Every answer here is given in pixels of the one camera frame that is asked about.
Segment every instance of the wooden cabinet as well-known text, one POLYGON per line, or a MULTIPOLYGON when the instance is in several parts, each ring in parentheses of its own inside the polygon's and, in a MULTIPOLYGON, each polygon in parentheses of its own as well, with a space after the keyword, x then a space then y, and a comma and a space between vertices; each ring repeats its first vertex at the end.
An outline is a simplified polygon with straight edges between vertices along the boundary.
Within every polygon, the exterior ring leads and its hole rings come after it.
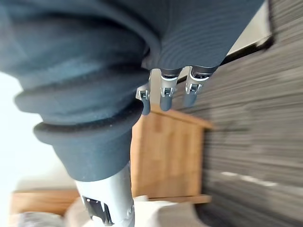
POLYGON ((131 176, 133 196, 151 200, 208 202, 202 196, 202 119, 152 106, 133 127, 131 176))

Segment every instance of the black trim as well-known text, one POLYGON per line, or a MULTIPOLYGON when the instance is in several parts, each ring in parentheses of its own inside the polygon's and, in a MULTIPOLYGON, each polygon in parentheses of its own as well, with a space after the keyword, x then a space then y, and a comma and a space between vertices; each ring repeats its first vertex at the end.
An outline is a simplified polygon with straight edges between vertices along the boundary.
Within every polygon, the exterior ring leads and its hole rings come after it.
MULTIPOLYGON (((268 3, 268 23, 269 23, 269 30, 271 32, 271 36, 261 45, 257 45, 257 43, 254 43, 232 54, 229 54, 224 58, 220 66, 230 63, 239 58, 245 57, 247 55, 256 53, 258 51, 262 51, 262 50, 266 51, 276 42, 276 33, 275 33, 276 29, 273 19, 273 2, 272 0, 267 0, 267 3, 268 3)), ((177 84, 186 81, 186 79, 187 76, 178 79, 177 84)))

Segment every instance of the dark gray fabric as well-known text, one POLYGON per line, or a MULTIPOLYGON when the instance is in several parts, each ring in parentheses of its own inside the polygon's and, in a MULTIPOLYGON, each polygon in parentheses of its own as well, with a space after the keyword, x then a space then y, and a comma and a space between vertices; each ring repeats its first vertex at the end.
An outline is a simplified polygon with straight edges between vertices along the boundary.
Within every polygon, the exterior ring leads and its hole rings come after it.
POLYGON ((69 174, 100 180, 129 161, 148 70, 219 65, 262 2, 2 0, 0 70, 20 81, 17 106, 42 116, 35 133, 69 174))

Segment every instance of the gray carpet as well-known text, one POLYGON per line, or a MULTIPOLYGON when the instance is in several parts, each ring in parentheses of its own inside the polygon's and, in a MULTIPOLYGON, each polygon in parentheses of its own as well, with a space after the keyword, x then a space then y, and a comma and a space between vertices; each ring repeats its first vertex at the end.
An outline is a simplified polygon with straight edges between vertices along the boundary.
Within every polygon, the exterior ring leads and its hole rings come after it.
POLYGON ((173 107, 211 120, 204 192, 197 206, 212 226, 303 226, 303 1, 273 0, 276 42, 221 66, 197 103, 173 107))

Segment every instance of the wooden furniture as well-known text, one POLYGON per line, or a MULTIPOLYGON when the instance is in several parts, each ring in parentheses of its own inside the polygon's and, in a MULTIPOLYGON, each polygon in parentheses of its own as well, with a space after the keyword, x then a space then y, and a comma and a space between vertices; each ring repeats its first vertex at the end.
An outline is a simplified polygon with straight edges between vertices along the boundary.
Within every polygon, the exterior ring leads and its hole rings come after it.
POLYGON ((39 211, 64 215, 78 197, 77 190, 19 191, 12 195, 10 213, 39 211))
POLYGON ((210 122, 157 105, 133 127, 131 177, 133 196, 151 200, 209 202, 201 194, 202 152, 210 122))

